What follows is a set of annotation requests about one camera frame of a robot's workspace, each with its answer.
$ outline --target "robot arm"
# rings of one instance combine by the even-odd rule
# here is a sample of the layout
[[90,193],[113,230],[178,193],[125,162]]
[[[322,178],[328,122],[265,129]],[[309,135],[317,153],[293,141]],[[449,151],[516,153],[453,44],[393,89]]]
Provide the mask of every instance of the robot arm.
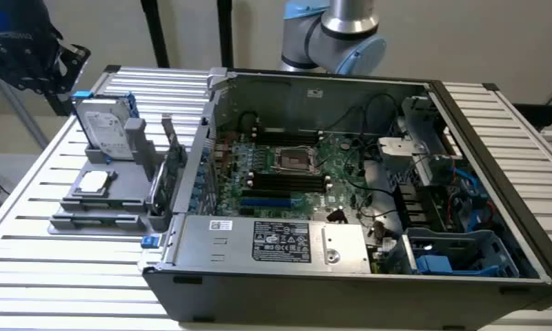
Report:
[[280,69],[369,74],[387,48],[377,29],[373,0],[289,1]]
[[0,0],[0,79],[42,94],[57,115],[70,113],[69,91],[90,56],[62,39],[42,0]]

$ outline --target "black pole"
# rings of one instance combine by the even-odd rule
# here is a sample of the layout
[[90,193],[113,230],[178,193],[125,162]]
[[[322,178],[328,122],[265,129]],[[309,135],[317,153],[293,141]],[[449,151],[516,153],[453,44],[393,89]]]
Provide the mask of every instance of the black pole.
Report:
[[230,31],[232,0],[217,0],[218,39],[221,40],[221,66],[233,67],[233,35]]
[[146,26],[149,27],[150,43],[153,44],[153,52],[156,53],[157,66],[160,68],[169,68],[157,0],[141,0],[141,7],[145,13]]

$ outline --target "label sticker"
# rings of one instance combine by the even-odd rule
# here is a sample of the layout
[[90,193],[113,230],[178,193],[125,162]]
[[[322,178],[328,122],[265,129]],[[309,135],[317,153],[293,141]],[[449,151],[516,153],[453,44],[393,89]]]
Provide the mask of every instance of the label sticker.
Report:
[[316,88],[314,90],[308,89],[306,96],[309,98],[322,98],[322,90],[320,90],[318,88]]
[[230,231],[232,228],[233,228],[233,221],[210,220],[209,230]]
[[85,118],[102,152],[113,159],[132,159],[125,130],[118,118],[104,112],[85,112]]
[[264,262],[310,263],[308,223],[253,222],[250,257]]

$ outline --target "slotted aluminum platform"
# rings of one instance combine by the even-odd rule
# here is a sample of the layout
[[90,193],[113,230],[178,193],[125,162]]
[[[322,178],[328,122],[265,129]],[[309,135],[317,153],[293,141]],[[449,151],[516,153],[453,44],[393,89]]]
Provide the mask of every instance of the slotted aluminum platform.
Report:
[[[160,118],[162,112],[174,114],[174,127],[180,142],[192,143],[196,122],[205,102],[206,72],[188,70],[161,70],[122,67],[118,73],[104,74],[94,92],[133,92],[138,110],[146,119],[148,138],[156,142],[160,150],[168,148],[162,135]],[[449,91],[460,101],[468,114],[497,116],[499,108],[491,108],[493,101],[473,105],[471,97],[491,96],[476,85],[449,85]],[[492,141],[491,151],[501,150],[499,156],[507,172],[527,171],[551,174],[552,164],[539,154],[540,148],[532,148],[525,131],[515,127],[509,117],[499,117],[507,126],[495,126],[496,122],[479,127],[479,132],[493,132],[483,139],[504,137],[520,139],[529,146],[523,149],[499,145]],[[52,329],[52,330],[184,330],[194,328],[172,321],[153,293],[149,291],[137,269],[137,260],[142,257],[138,245],[140,237],[53,236],[46,232],[48,218],[57,210],[58,199],[65,195],[70,183],[85,162],[85,137],[74,119],[69,119],[53,139],[45,152],[32,166],[10,198],[0,209],[0,328]],[[512,156],[533,155],[536,163],[523,158],[525,170],[520,170]],[[520,178],[520,192],[527,192],[529,203],[544,212],[537,201],[545,199],[539,185]],[[552,236],[552,214],[540,214],[540,222]],[[158,252],[150,252],[152,259]],[[196,325],[198,330],[314,330],[309,328],[273,328],[258,326]],[[544,312],[520,311],[509,314],[484,331],[552,331],[552,309]]]
[[481,84],[444,85],[552,240],[552,146],[499,91]]

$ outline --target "wall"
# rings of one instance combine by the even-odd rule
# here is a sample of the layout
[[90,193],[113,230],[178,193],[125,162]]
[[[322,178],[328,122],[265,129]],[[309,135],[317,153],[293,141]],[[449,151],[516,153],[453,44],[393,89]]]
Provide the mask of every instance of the wall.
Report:
[[[214,0],[158,0],[170,65],[220,65]],[[92,49],[78,87],[109,63],[156,65],[138,0],[45,0],[66,40]],[[233,0],[236,66],[280,62],[284,0]],[[377,0],[387,56],[376,75],[495,82],[517,102],[552,91],[552,0]],[[52,114],[25,93],[34,114]],[[10,109],[0,97],[0,112]]]
[[[154,66],[145,16],[138,0],[44,0],[50,20],[68,43],[88,47],[92,56],[76,86],[90,88],[104,67],[110,63],[125,66]],[[20,97],[34,115],[53,115],[44,98],[33,92]],[[0,113],[12,109],[0,94]]]
[[[236,66],[276,68],[284,0],[234,1]],[[493,82],[516,102],[552,91],[552,0],[377,0],[387,55],[373,74]]]

